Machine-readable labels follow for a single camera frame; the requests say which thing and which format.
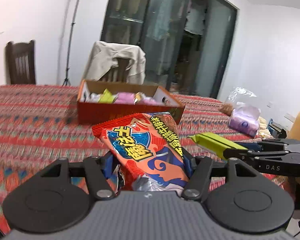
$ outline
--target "red patterned blanket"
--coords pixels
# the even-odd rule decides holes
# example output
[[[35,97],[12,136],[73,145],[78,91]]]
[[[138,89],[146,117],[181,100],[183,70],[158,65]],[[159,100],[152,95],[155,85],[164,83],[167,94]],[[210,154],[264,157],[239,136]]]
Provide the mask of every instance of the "red patterned blanket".
[[[77,92],[77,87],[0,87],[0,228],[4,233],[9,227],[1,204],[20,183],[60,157],[80,162],[87,156],[107,152],[92,135],[90,126],[78,125]],[[255,141],[228,128],[229,117],[218,110],[220,101],[195,96],[176,97],[186,105],[178,127],[181,145],[193,156],[210,156],[188,138],[195,133],[214,132],[230,140]],[[275,176],[269,178],[281,182]],[[73,183],[85,187],[84,179],[74,178]],[[210,189],[220,184],[223,179],[215,179]]]

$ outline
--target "beige jacket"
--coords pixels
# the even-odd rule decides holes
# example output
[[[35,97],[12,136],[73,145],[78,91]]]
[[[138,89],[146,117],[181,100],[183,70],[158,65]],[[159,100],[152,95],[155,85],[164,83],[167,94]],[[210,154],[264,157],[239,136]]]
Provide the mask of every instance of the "beige jacket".
[[[96,41],[93,44],[82,79],[99,80],[110,68],[118,67],[116,58],[128,58],[127,83],[143,84],[146,58],[139,46]]]

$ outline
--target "clothes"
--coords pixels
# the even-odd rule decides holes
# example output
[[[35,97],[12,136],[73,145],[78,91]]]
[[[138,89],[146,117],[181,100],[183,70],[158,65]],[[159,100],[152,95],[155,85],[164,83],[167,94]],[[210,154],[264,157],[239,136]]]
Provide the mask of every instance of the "clothes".
[[[82,79],[99,80],[110,68],[118,67],[116,58],[128,58],[129,69],[127,83],[143,84],[145,79],[146,58],[142,49],[135,45],[106,43],[97,41],[93,44],[89,60]]]
[[[159,3],[159,6],[151,8],[153,10],[151,14],[149,27],[146,36],[156,41],[160,41],[167,36],[167,33],[171,33],[172,29],[170,22],[174,16],[172,13],[173,0],[155,0]]]
[[[192,1],[190,12],[187,15],[185,31],[203,35],[206,8],[207,4],[202,5]]]

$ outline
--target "cardboard box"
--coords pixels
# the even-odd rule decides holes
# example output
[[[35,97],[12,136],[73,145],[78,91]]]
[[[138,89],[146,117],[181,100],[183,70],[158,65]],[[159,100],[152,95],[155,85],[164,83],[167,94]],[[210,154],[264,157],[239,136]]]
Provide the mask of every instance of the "cardboard box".
[[[112,94],[118,92],[138,93],[142,92],[154,100],[162,102],[167,99],[169,105],[149,106],[149,105],[121,105],[121,104],[103,104],[85,102],[85,93],[102,94],[108,89]],[[134,85],[121,82],[100,82],[91,80],[82,80],[77,98],[78,122],[79,124],[98,124],[112,119],[123,117],[135,113],[158,113],[170,112],[177,124],[181,120],[185,106],[180,103],[174,96],[161,86],[155,85]]]

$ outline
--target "tripod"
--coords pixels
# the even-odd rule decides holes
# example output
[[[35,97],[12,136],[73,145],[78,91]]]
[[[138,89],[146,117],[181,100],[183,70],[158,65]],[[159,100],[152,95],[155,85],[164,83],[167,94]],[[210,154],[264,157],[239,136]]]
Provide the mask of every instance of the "tripod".
[[[70,50],[71,50],[71,41],[72,41],[72,35],[73,35],[73,28],[75,25],[75,17],[77,16],[77,10],[78,10],[78,5],[79,1],[77,0],[74,8],[74,13],[72,17],[72,23],[71,23],[71,29],[70,29],[70,37],[69,37],[69,43],[68,43],[68,53],[67,53],[67,66],[66,66],[66,77],[65,80],[63,81],[63,86],[71,86],[70,80],[69,80],[69,58],[70,58]]]

